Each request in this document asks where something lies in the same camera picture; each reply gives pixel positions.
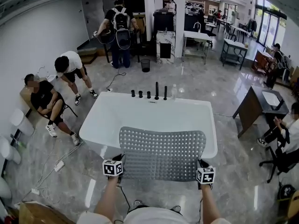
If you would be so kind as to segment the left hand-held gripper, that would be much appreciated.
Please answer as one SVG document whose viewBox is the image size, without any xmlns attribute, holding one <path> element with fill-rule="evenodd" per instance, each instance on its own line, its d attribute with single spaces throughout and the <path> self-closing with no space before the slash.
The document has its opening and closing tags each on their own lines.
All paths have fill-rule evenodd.
<svg viewBox="0 0 299 224">
<path fill-rule="evenodd" d="M 121 183 L 121 179 L 125 173 L 125 159 L 124 154 L 119 154 L 112 158 L 112 160 L 104 160 L 102 163 L 103 175 L 109 178 L 118 178 L 118 183 Z"/>
</svg>

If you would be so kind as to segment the grey perforated bath mat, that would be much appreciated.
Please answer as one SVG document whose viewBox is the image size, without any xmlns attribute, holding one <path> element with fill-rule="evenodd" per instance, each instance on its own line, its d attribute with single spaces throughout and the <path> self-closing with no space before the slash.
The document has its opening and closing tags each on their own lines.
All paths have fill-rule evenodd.
<svg viewBox="0 0 299 224">
<path fill-rule="evenodd" d="M 195 181 L 206 146 L 202 131 L 154 132 L 123 126 L 119 132 L 125 179 Z"/>
</svg>

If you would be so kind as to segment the white bathtub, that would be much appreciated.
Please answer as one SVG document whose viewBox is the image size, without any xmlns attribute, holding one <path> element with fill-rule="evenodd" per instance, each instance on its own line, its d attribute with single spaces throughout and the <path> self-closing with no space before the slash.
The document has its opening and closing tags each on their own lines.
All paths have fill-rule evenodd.
<svg viewBox="0 0 299 224">
<path fill-rule="evenodd" d="M 202 158 L 218 152 L 211 103 L 192 99 L 164 100 L 132 97 L 131 94 L 101 92 L 90 109 L 79 136 L 103 159 L 120 153 L 119 133 L 123 126 L 154 131 L 202 131 L 206 147 Z"/>
</svg>

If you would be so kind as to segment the person's left forearm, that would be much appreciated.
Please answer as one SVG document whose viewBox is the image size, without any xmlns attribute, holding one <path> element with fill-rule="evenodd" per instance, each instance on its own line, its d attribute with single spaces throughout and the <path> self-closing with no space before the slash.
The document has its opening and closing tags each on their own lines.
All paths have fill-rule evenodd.
<svg viewBox="0 0 299 224">
<path fill-rule="evenodd" d="M 94 209 L 94 213 L 103 215 L 107 217 L 110 221 L 113 221 L 115 213 L 115 200 L 117 194 L 116 188 L 118 180 L 118 176 L 111 176 L 108 178 L 101 199 L 98 201 Z"/>
</svg>

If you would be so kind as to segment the grey marble floor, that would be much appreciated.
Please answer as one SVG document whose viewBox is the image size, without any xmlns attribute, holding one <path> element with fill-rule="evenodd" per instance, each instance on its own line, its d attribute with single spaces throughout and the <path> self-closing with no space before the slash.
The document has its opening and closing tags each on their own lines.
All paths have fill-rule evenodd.
<svg viewBox="0 0 299 224">
<path fill-rule="evenodd" d="M 131 63 L 118 76 L 117 70 L 102 57 L 87 67 L 93 84 L 99 91 L 111 86 L 113 91 L 154 91 L 176 84 L 179 98 L 209 101 L 215 114 L 218 153 L 209 160 L 218 174 L 213 196 L 224 218 L 232 224 L 275 224 L 278 217 L 278 183 L 291 184 L 299 189 L 299 165 L 286 174 L 267 179 L 271 165 L 260 167 L 260 161 L 271 156 L 256 143 L 267 125 L 252 126 L 238 138 L 237 121 L 232 116 L 250 86 L 262 87 L 264 76 L 250 68 L 224 65 L 215 59 L 189 57 L 182 63 L 159 65 L 151 63 L 150 72 L 144 73 L 140 64 Z M 49 136 L 46 120 L 33 112 L 30 115 L 36 129 L 31 137 L 20 136 L 25 148 L 20 149 L 21 163 L 8 162 L 4 178 L 12 198 L 5 199 L 6 207 L 21 201 L 38 201 L 49 205 L 70 220 L 76 221 L 85 210 L 92 210 L 106 185 L 102 173 L 102 159 L 86 144 L 74 150 L 71 139 L 62 132 L 57 138 Z M 64 167 L 56 172 L 59 161 Z M 38 189 L 35 195 L 31 189 Z"/>
</svg>

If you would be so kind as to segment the person's white shirt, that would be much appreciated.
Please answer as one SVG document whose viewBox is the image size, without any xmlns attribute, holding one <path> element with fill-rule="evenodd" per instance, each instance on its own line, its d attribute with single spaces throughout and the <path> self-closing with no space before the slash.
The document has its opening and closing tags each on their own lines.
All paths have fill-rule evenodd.
<svg viewBox="0 0 299 224">
<path fill-rule="evenodd" d="M 95 212 L 81 214 L 76 224 L 113 224 L 115 206 L 110 209 L 96 208 Z M 136 209 L 123 220 L 122 224 L 190 224 L 185 217 L 168 209 L 145 207 Z"/>
</svg>

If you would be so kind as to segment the black folding chair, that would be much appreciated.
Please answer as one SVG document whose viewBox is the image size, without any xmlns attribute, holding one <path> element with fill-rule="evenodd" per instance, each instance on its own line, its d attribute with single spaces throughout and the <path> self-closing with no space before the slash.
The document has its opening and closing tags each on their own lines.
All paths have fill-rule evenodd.
<svg viewBox="0 0 299 224">
<path fill-rule="evenodd" d="M 60 112 L 58 113 L 58 117 L 60 118 L 61 115 L 63 114 L 63 112 L 65 111 L 65 109 L 70 109 L 70 111 L 76 116 L 78 117 L 78 115 L 73 111 L 73 109 L 65 103 L 64 99 L 63 98 L 59 98 L 59 100 L 62 100 L 62 107 L 61 107 L 61 110 Z"/>
</svg>

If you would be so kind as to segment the black office chair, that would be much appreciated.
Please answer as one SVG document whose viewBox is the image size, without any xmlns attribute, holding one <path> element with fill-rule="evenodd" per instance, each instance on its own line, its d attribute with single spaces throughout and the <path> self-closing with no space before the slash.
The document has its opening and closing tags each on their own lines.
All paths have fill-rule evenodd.
<svg viewBox="0 0 299 224">
<path fill-rule="evenodd" d="M 278 175 L 281 173 L 288 173 L 291 169 L 293 169 L 297 163 L 299 163 L 299 148 L 297 148 L 295 151 L 289 152 L 289 153 L 283 153 L 281 151 L 282 145 L 278 145 L 278 148 L 274 152 L 271 146 L 266 147 L 266 150 L 270 151 L 270 154 L 272 156 L 272 160 L 262 161 L 259 163 L 259 166 L 261 167 L 264 164 L 272 164 L 272 171 L 270 178 L 267 180 L 267 183 L 270 183 L 273 175 L 275 173 L 275 170 L 278 170 Z"/>
</svg>

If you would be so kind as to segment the black printed bag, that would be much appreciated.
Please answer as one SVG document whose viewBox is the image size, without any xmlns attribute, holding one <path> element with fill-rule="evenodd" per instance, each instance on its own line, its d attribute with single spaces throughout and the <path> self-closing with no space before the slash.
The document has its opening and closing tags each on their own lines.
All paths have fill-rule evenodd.
<svg viewBox="0 0 299 224">
<path fill-rule="evenodd" d="M 279 207 L 285 207 L 296 189 L 291 184 L 282 185 L 279 184 L 277 201 Z"/>
</svg>

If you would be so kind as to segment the black mesh waste bin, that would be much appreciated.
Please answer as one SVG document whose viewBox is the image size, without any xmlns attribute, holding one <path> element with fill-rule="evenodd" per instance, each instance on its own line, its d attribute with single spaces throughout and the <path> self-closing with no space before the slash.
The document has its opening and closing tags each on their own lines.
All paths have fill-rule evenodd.
<svg viewBox="0 0 299 224">
<path fill-rule="evenodd" d="M 150 59 L 144 58 L 140 61 L 142 72 L 149 72 L 150 71 Z"/>
</svg>

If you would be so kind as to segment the large taped cardboard box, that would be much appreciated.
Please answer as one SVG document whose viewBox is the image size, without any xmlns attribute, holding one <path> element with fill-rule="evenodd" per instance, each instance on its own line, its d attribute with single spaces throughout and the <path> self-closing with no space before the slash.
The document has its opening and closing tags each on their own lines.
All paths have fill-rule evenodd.
<svg viewBox="0 0 299 224">
<path fill-rule="evenodd" d="M 19 224 L 75 224 L 59 211 L 38 203 L 21 203 Z"/>
</svg>

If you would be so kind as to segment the wooden chair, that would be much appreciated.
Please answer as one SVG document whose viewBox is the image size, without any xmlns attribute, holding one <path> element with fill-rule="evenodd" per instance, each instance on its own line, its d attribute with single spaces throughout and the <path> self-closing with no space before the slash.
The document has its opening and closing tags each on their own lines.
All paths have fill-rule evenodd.
<svg viewBox="0 0 299 224">
<path fill-rule="evenodd" d="M 295 215 L 299 213 L 299 190 L 295 191 L 290 198 L 288 209 L 287 209 L 287 219 L 290 220 Z"/>
</svg>

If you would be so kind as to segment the brown wooden cabinet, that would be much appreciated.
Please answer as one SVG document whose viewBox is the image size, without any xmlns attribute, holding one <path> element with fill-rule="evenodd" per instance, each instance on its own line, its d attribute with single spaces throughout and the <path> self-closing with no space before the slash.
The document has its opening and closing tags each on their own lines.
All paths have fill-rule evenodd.
<svg viewBox="0 0 299 224">
<path fill-rule="evenodd" d="M 252 70 L 256 73 L 267 75 L 269 73 L 268 64 L 270 59 L 272 59 L 272 56 L 269 53 L 257 50 L 251 65 Z"/>
</svg>

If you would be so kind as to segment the steel sink table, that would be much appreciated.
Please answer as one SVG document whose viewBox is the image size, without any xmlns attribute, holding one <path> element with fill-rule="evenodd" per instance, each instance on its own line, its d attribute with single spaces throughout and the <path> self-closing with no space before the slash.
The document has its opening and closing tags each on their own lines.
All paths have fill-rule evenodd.
<svg viewBox="0 0 299 224">
<path fill-rule="evenodd" d="M 196 48 L 187 47 L 187 41 L 197 42 Z M 207 55 L 212 38 L 205 33 L 184 31 L 183 48 L 182 48 L 182 60 L 185 56 L 198 56 L 203 59 L 203 63 L 206 64 Z"/>
</svg>

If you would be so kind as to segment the marble pedestal cabinet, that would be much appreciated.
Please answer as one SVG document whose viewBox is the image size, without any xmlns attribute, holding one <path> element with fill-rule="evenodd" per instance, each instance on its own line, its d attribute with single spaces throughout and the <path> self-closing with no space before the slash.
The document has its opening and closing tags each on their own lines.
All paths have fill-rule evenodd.
<svg viewBox="0 0 299 224">
<path fill-rule="evenodd" d="M 175 32 L 157 31 L 157 63 L 171 64 L 175 58 Z"/>
</svg>

